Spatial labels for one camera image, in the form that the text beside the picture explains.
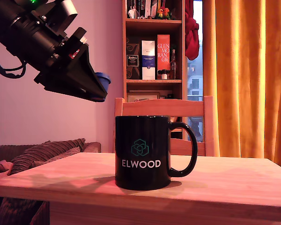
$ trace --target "pink wall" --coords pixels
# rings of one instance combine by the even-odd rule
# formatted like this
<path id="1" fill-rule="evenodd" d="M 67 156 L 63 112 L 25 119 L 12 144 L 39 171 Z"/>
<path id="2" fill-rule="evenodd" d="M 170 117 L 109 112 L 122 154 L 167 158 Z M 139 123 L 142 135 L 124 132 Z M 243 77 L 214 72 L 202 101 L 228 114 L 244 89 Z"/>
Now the pink wall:
<path id="1" fill-rule="evenodd" d="M 90 62 L 96 72 L 107 73 L 112 84 L 104 103 L 47 92 L 33 79 L 38 72 L 28 66 L 19 80 L 0 75 L 0 144 L 31 144 L 48 140 L 86 138 L 98 141 L 103 151 L 112 149 L 114 99 L 123 96 L 121 0 L 73 0 L 78 16 L 66 31 L 87 30 Z M 0 44 L 3 67 L 17 66 Z"/>

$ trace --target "mug handle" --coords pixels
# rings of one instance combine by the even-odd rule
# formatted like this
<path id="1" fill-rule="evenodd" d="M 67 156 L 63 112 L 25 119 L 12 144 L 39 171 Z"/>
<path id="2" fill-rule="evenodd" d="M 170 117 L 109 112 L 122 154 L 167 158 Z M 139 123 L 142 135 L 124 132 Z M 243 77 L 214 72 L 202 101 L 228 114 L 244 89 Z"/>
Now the mug handle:
<path id="1" fill-rule="evenodd" d="M 174 130 L 176 128 L 183 128 L 187 131 L 188 135 L 190 136 L 192 140 L 192 158 L 191 161 L 189 162 L 188 166 L 181 171 L 175 170 L 173 168 L 170 168 L 169 170 L 169 176 L 170 177 L 185 177 L 186 175 L 189 175 L 190 172 L 193 170 L 195 167 L 195 164 L 197 162 L 197 156 L 198 156 L 198 144 L 195 135 L 193 134 L 191 128 L 182 122 L 175 122 L 175 123 L 169 123 L 169 129 Z"/>

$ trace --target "mug logo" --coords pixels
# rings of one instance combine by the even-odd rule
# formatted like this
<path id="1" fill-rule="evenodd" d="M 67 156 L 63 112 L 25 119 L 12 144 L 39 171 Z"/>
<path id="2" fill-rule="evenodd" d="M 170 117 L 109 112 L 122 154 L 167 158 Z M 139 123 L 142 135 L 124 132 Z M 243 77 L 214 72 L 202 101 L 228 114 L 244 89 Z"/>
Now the mug logo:
<path id="1" fill-rule="evenodd" d="M 144 140 L 139 139 L 132 145 L 131 153 L 135 156 L 145 156 L 149 153 L 149 146 L 147 146 Z"/>

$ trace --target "orange curtain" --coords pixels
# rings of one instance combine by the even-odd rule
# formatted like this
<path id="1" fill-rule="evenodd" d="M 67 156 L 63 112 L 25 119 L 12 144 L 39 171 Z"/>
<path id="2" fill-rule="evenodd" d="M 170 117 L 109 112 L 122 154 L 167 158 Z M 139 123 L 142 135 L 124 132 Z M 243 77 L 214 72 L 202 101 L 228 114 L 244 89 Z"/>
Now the orange curtain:
<path id="1" fill-rule="evenodd" d="M 281 0 L 203 0 L 203 24 L 217 154 L 281 166 Z"/>

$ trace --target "chair backrest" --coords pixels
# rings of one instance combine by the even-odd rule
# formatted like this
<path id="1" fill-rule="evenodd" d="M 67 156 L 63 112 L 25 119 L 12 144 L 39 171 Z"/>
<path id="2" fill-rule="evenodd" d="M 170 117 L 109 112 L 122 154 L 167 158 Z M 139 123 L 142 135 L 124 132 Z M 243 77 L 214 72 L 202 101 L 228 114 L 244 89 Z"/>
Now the chair backrest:
<path id="1" fill-rule="evenodd" d="M 204 142 L 198 142 L 198 155 L 215 156 L 212 96 L 204 96 L 203 101 L 155 99 L 131 103 L 126 103 L 123 98 L 116 98 L 115 117 L 133 115 L 167 115 L 172 117 L 203 116 Z M 190 155 L 192 144 L 187 140 L 171 138 L 170 146 L 172 155 Z"/>

